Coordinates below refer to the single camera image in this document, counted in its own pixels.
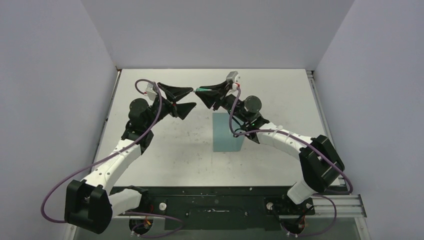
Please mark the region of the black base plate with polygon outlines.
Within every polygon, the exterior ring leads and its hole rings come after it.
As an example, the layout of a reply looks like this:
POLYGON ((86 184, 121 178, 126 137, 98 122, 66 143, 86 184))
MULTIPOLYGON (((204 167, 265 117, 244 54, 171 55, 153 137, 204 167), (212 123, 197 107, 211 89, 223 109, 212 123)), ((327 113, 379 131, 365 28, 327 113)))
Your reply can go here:
POLYGON ((287 186, 147 186, 138 213, 173 217, 165 220, 165 229, 180 226, 184 230, 278 231, 282 222, 302 223, 313 216, 313 200, 294 204, 287 196, 287 186))

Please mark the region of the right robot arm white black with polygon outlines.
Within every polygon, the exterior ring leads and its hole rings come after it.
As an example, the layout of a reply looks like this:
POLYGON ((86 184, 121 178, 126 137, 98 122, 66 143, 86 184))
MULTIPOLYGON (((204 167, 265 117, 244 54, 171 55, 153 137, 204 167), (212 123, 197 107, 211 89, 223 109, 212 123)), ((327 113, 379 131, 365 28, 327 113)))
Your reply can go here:
POLYGON ((262 102, 257 96, 240 99, 238 83, 230 81, 201 86, 195 90, 195 94, 207 108, 226 110, 230 115, 230 126, 234 119, 242 122, 239 130, 230 129, 235 137, 246 136, 257 144, 274 147, 300 162, 302 176, 282 201, 287 213, 296 214, 305 200, 325 192, 345 170, 343 161, 327 136, 295 134, 270 122, 261 115, 262 102))

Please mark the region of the green glue stick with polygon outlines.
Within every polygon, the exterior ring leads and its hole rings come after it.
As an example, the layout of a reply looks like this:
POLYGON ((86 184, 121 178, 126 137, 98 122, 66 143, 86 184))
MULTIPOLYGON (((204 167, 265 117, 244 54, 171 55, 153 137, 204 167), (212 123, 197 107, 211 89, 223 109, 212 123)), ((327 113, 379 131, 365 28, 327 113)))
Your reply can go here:
POLYGON ((193 91, 194 92, 208 92, 208 91, 210 91, 210 89, 198 87, 198 88, 194 89, 193 91))

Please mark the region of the aluminium frame rail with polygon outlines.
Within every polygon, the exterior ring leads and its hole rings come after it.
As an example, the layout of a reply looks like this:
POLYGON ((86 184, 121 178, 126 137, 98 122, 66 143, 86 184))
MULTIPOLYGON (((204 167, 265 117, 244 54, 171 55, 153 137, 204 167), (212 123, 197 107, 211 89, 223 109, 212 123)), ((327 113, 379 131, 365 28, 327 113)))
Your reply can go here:
POLYGON ((285 195, 160 195, 141 194, 130 189, 111 196, 83 197, 75 205, 67 204, 66 209, 73 215, 87 212, 93 221, 112 219, 125 213, 192 219, 277 216, 289 220, 300 216, 354 218, 366 215, 361 198, 353 195, 316 195, 301 204, 294 204, 285 195))

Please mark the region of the teal envelope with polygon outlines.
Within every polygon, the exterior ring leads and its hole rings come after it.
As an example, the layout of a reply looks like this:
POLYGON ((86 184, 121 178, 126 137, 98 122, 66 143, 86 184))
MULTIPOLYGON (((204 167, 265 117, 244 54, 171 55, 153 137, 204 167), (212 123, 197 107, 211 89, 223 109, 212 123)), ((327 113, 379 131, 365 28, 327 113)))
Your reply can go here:
POLYGON ((212 114, 213 151, 240 152, 244 142, 243 136, 233 137, 229 125, 230 115, 226 112, 212 114))

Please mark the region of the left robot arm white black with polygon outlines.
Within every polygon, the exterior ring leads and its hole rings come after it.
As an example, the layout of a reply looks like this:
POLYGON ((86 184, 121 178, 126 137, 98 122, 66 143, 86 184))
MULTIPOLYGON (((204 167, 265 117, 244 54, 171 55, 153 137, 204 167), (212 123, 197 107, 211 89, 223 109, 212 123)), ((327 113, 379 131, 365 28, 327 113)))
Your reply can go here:
POLYGON ((153 126, 166 116, 184 120, 197 105, 179 101, 193 92, 191 87, 147 82, 144 95, 152 101, 136 98, 129 104, 128 122, 115 149, 82 180, 72 180, 66 188, 64 220, 90 232, 101 234, 113 217, 132 211, 144 215, 153 209, 148 190, 127 186, 111 193, 121 175, 149 147, 153 126))

